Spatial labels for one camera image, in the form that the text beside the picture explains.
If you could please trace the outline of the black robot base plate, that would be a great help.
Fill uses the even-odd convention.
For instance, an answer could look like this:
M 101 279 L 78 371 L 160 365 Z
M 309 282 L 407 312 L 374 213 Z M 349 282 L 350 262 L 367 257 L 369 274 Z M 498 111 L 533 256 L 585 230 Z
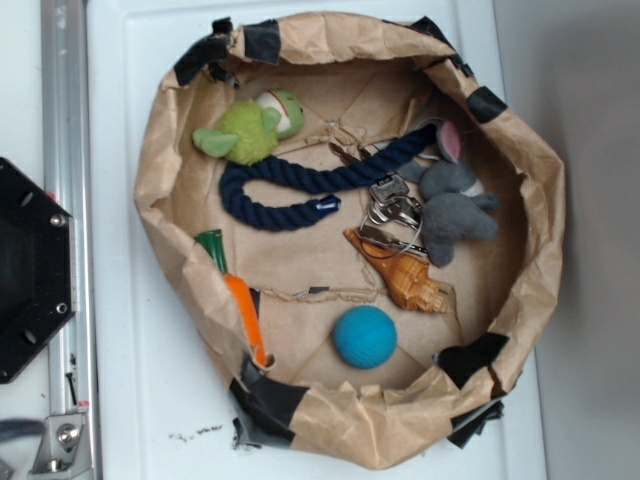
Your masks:
M 1 159 L 1 383 L 13 382 L 74 314 L 71 216 Z

